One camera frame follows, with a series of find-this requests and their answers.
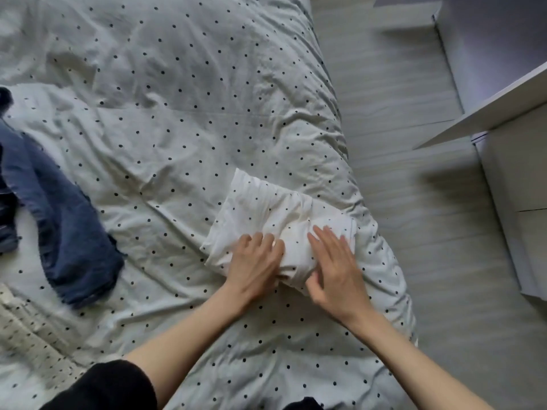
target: denim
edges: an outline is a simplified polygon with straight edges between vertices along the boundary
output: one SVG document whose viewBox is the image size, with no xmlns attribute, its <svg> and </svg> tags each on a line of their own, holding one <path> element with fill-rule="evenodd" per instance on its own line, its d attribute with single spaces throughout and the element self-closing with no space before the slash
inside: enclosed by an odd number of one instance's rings
<svg viewBox="0 0 547 410">
<path fill-rule="evenodd" d="M 10 103 L 9 91 L 0 89 L 0 116 Z M 61 300 L 80 308 L 106 295 L 124 258 L 89 199 L 33 139 L 1 118 L 0 147 L 0 251 L 17 248 L 14 216 L 24 205 L 38 226 L 45 277 Z"/>
</svg>

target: bed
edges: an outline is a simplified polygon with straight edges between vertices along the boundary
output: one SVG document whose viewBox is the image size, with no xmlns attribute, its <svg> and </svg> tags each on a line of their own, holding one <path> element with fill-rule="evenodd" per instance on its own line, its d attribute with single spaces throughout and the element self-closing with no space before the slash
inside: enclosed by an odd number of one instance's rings
<svg viewBox="0 0 547 410">
<path fill-rule="evenodd" d="M 6 122 L 81 187 L 126 254 L 113 292 L 74 310 L 46 283 L 36 226 L 19 210 L 20 247 L 0 258 L 3 408 L 39 407 L 219 288 L 200 247 L 236 168 L 354 218 L 375 308 L 417 343 L 403 274 L 348 164 L 310 0 L 2 0 L 0 58 L 15 102 Z M 390 409 L 403 394 L 352 334 L 280 285 L 167 408 L 280 409 L 313 396 Z"/>
</svg>

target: white folded shirt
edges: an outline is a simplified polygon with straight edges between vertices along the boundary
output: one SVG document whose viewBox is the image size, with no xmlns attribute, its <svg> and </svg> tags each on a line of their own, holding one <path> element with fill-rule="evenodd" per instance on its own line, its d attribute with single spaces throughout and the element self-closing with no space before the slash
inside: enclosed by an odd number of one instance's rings
<svg viewBox="0 0 547 410">
<path fill-rule="evenodd" d="M 280 273 L 288 279 L 283 282 L 302 291 L 317 266 L 307 239 L 314 225 L 329 226 L 338 237 L 344 235 L 354 252 L 354 219 L 318 199 L 236 169 L 228 196 L 201 247 L 209 255 L 205 265 L 226 276 L 242 234 L 271 233 L 285 242 Z"/>
</svg>

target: folded clothing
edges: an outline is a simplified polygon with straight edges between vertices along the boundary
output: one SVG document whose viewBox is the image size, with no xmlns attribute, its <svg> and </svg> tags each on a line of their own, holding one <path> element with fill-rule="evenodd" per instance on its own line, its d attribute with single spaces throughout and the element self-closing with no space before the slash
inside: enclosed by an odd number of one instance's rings
<svg viewBox="0 0 547 410">
<path fill-rule="evenodd" d="M 279 187 L 237 169 L 228 196 L 201 249 L 206 266 L 226 275 L 234 244 L 242 234 L 271 233 L 285 242 L 280 273 L 283 282 L 304 291 L 304 282 L 317 265 L 307 233 L 329 226 L 355 249 L 354 219 L 306 194 Z"/>
<path fill-rule="evenodd" d="M 10 103 L 8 94 L 0 91 L 0 102 Z M 124 258 L 86 195 L 34 140 L 1 118 L 0 158 L 0 250 L 17 247 L 14 215 L 24 204 L 38 226 L 45 276 L 63 302 L 78 308 L 108 293 Z"/>
</svg>

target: black sleeve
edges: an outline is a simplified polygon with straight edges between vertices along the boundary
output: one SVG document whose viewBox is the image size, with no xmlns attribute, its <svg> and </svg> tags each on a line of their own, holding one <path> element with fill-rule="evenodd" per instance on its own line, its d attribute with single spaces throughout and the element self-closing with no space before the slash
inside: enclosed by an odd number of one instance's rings
<svg viewBox="0 0 547 410">
<path fill-rule="evenodd" d="M 156 410 L 154 387 L 135 364 L 116 360 L 95 364 L 41 410 Z"/>
</svg>

